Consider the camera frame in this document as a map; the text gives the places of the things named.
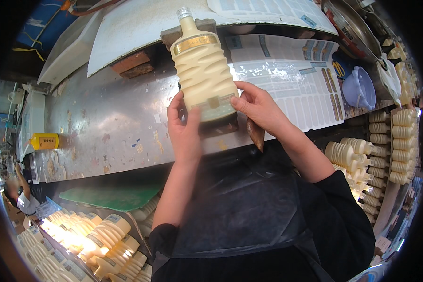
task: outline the gold text on label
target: gold text on label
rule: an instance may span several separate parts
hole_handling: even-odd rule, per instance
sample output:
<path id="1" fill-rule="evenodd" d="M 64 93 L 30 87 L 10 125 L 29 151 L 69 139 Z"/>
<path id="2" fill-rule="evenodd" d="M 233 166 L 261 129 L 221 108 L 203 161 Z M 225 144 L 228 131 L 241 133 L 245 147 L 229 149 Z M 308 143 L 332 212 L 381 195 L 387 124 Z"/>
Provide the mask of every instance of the gold text on label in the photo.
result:
<path id="1" fill-rule="evenodd" d="M 198 34 L 192 37 L 185 38 L 174 46 L 174 54 L 178 55 L 185 50 L 190 48 L 204 45 L 204 44 L 216 44 L 218 43 L 216 37 L 211 33 Z"/>

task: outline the green mat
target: green mat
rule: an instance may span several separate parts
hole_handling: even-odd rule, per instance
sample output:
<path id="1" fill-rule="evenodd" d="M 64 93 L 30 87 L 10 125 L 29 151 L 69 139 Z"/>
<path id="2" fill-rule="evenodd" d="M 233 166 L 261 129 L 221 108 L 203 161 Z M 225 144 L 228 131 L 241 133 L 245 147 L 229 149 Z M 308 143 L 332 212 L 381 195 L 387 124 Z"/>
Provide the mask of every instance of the green mat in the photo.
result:
<path id="1" fill-rule="evenodd" d="M 160 185 L 124 187 L 76 187 L 59 194 L 64 200 L 84 203 L 120 212 L 141 208 L 161 189 Z"/>

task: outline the worker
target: worker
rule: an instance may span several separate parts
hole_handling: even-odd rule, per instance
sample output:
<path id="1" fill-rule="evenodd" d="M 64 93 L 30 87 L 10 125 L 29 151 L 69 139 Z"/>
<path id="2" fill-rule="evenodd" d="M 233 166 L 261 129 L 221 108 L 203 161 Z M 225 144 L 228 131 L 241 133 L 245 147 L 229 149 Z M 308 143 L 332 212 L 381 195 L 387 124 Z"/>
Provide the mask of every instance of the worker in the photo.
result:
<path id="1" fill-rule="evenodd" d="M 243 92 L 231 105 L 277 138 L 300 176 L 270 165 L 263 153 L 262 162 L 232 163 L 227 176 L 193 190 L 203 178 L 196 176 L 200 109 L 183 125 L 177 93 L 167 112 L 175 162 L 149 236 L 152 282 L 339 282 L 368 268 L 373 230 L 343 173 L 268 92 L 235 84 Z"/>
<path id="2" fill-rule="evenodd" d="M 14 177 L 8 178 L 5 182 L 5 196 L 13 206 L 21 210 L 26 215 L 33 215 L 36 213 L 36 207 L 46 201 L 44 193 L 39 185 L 27 183 L 27 180 L 20 172 L 21 167 L 18 163 L 15 164 L 14 169 L 17 174 L 17 179 Z"/>

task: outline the light blue bowl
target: light blue bowl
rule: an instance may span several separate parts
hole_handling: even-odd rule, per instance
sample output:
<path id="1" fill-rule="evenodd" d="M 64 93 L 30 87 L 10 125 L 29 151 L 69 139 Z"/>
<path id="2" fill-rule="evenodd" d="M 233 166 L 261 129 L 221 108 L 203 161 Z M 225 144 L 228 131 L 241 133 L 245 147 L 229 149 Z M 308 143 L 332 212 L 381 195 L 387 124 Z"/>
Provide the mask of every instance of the light blue bowl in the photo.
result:
<path id="1" fill-rule="evenodd" d="M 343 95 L 350 106 L 367 110 L 374 109 L 376 93 L 373 82 L 368 73 L 359 66 L 355 66 L 352 74 L 343 82 Z"/>

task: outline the metal bowl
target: metal bowl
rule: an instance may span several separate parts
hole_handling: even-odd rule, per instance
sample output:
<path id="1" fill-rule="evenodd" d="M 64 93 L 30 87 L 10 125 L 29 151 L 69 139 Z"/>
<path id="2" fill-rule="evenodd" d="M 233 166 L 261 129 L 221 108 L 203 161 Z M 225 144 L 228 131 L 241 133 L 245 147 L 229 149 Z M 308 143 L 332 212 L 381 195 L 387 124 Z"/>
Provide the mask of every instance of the metal bowl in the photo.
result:
<path id="1" fill-rule="evenodd" d="M 382 49 L 368 25 L 343 0 L 323 0 L 321 10 L 335 26 L 345 48 L 354 56 L 370 63 L 382 62 Z"/>

